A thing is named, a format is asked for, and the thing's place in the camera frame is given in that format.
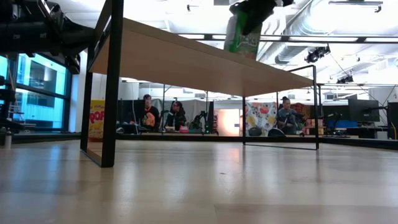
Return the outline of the black partition panel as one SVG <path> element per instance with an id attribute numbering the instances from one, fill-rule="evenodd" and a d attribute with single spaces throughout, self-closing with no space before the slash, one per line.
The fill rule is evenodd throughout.
<path id="1" fill-rule="evenodd" d="M 119 100 L 117 130 L 124 134 L 139 134 L 143 127 L 144 100 Z"/>

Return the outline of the blue bin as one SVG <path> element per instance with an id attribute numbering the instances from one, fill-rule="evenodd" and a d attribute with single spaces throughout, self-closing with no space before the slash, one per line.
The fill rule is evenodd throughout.
<path id="1" fill-rule="evenodd" d="M 331 120 L 327 122 L 327 126 L 329 128 L 357 128 L 358 122 L 357 121 L 348 121 L 348 120 Z"/>

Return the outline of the glowing white board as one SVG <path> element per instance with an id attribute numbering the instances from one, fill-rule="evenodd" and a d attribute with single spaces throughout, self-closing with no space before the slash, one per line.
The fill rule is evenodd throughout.
<path id="1" fill-rule="evenodd" d="M 217 131 L 220 136 L 239 136 L 240 110 L 218 109 L 215 110 L 215 115 L 217 116 Z"/>

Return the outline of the blue glass window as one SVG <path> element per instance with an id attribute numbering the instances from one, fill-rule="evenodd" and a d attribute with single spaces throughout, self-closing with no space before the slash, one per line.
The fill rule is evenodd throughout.
<path id="1" fill-rule="evenodd" d="M 69 128 L 72 75 L 63 64 L 41 54 L 0 55 L 0 75 L 11 83 L 24 113 L 14 121 L 33 124 L 32 131 Z"/>

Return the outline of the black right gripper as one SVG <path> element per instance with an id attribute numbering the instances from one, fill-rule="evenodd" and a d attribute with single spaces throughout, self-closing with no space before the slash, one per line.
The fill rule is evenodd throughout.
<path id="1" fill-rule="evenodd" d="M 273 13 L 275 7 L 286 7 L 292 4 L 294 4 L 294 0 L 240 0 L 231 4 L 229 11 L 232 14 L 237 14 L 238 12 L 248 13 L 248 18 L 242 31 L 242 35 L 248 35 Z"/>

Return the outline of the black ceiling light rail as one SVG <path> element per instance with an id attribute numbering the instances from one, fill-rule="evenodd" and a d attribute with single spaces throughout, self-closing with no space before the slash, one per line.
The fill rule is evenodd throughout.
<path id="1" fill-rule="evenodd" d="M 225 40 L 221 34 L 178 34 L 179 36 L 205 41 Z M 398 36 L 337 36 L 337 35 L 261 35 L 261 42 L 290 42 L 290 43 L 318 43 L 318 44 L 398 44 Z"/>

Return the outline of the tall yellow Pops box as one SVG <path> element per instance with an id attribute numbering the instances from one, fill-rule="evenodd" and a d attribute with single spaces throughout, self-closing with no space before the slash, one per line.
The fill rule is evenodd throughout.
<path id="1" fill-rule="evenodd" d="M 88 129 L 90 141 L 101 141 L 103 138 L 104 112 L 104 100 L 91 100 Z"/>

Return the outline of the wooden shelf black metal frame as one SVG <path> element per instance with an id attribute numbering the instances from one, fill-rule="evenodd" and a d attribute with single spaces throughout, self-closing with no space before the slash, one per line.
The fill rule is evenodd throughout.
<path id="1" fill-rule="evenodd" d="M 119 82 L 122 77 L 243 98 L 303 87 L 314 78 L 297 75 L 240 55 L 184 38 L 123 15 L 124 0 L 105 0 L 88 49 L 81 124 L 81 151 L 100 167 L 112 167 L 116 150 Z M 93 74 L 106 76 L 104 133 L 89 142 Z"/>

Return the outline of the black computer monitor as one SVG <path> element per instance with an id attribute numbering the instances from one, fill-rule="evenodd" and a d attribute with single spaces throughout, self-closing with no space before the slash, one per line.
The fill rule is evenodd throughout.
<path id="1" fill-rule="evenodd" d="M 357 122 L 379 122 L 379 103 L 376 100 L 348 100 L 349 118 Z"/>

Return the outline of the red cardboard boxes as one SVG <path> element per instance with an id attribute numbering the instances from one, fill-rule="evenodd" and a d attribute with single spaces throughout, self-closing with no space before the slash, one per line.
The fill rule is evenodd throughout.
<path id="1" fill-rule="evenodd" d="M 307 119 L 305 121 L 304 127 L 302 129 L 304 135 L 315 135 L 316 131 L 318 131 L 319 135 L 324 134 L 324 126 L 323 120 L 318 120 L 318 128 L 315 127 L 315 120 L 314 119 Z"/>

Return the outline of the black cabinet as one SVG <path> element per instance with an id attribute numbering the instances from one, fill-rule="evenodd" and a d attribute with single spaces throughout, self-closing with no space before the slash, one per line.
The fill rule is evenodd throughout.
<path id="1" fill-rule="evenodd" d="M 398 102 L 388 102 L 387 104 L 387 137 L 398 140 Z"/>

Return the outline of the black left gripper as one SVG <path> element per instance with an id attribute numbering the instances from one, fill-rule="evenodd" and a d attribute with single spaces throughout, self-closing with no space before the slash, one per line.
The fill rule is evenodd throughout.
<path id="1" fill-rule="evenodd" d="M 54 57 L 63 57 L 64 65 L 71 74 L 80 73 L 79 53 L 94 42 L 95 30 L 89 27 L 80 28 L 72 21 L 64 21 L 59 33 L 45 22 L 37 22 L 46 42 L 54 46 L 50 54 Z"/>

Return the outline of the silver ventilation duct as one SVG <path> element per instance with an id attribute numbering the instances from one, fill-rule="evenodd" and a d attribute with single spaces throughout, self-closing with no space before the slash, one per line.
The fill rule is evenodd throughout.
<path id="1" fill-rule="evenodd" d="M 282 35 L 337 35 L 337 36 L 398 36 L 398 0 L 383 1 L 382 10 L 375 7 L 329 5 L 331 0 L 298 0 L 302 6 L 294 16 L 287 16 Z M 303 60 L 307 50 L 322 44 L 280 43 L 266 44 L 258 56 L 262 62 L 288 64 Z M 390 54 L 398 47 L 381 44 L 330 44 L 333 55 Z"/>

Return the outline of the black equipment stand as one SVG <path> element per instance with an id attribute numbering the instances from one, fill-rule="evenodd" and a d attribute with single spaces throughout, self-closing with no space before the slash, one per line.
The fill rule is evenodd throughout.
<path id="1" fill-rule="evenodd" d="M 22 116 L 23 114 L 21 107 L 17 105 L 16 91 L 12 89 L 11 83 L 0 75 L 0 132 L 30 133 L 33 124 L 27 124 L 22 118 L 20 121 L 14 121 L 14 115 Z"/>

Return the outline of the person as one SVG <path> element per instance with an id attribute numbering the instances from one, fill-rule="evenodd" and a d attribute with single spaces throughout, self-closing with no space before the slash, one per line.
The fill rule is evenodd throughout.
<path id="1" fill-rule="evenodd" d="M 167 115 L 165 127 L 174 127 L 174 130 L 180 131 L 180 128 L 185 126 L 186 122 L 187 119 L 182 103 L 180 101 L 174 101 Z"/>
<path id="2" fill-rule="evenodd" d="M 141 126 L 152 132 L 159 130 L 160 115 L 159 110 L 152 105 L 152 97 L 149 94 L 144 95 L 144 115 L 141 120 Z"/>
<path id="3" fill-rule="evenodd" d="M 282 107 L 277 113 L 277 126 L 286 135 L 295 135 L 297 126 L 303 120 L 303 115 L 290 107 L 290 100 L 284 96 Z"/>

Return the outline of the green mini cereal box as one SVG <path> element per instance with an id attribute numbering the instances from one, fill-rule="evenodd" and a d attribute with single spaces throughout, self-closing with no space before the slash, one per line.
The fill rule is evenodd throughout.
<path id="1" fill-rule="evenodd" d="M 262 23 L 250 31 L 249 34 L 244 35 L 243 29 L 247 21 L 248 15 L 245 12 L 237 12 L 229 18 L 223 49 L 242 57 L 256 60 Z"/>

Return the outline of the hanging ceiling light fixture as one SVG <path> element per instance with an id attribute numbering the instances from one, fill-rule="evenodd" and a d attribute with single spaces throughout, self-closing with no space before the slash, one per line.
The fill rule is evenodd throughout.
<path id="1" fill-rule="evenodd" d="M 331 0 L 329 5 L 336 6 L 364 6 L 375 7 L 374 12 L 378 13 L 382 10 L 383 1 L 369 1 L 369 0 Z"/>

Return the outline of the black aluminium table frame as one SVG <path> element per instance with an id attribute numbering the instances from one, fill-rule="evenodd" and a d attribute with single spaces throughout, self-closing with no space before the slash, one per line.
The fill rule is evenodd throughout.
<path id="1" fill-rule="evenodd" d="M 81 140 L 84 145 L 88 143 L 101 143 L 102 140 L 86 140 L 79 133 L 39 133 L 16 134 L 11 136 L 13 144 Z M 141 135 L 118 134 L 117 140 L 125 141 L 195 141 L 195 142 L 274 142 L 274 143 L 326 143 L 356 147 L 371 147 L 398 151 L 398 140 L 380 140 L 365 138 L 333 138 L 333 137 L 249 137 L 242 136 L 217 136 L 210 134 L 160 134 L 144 133 Z"/>

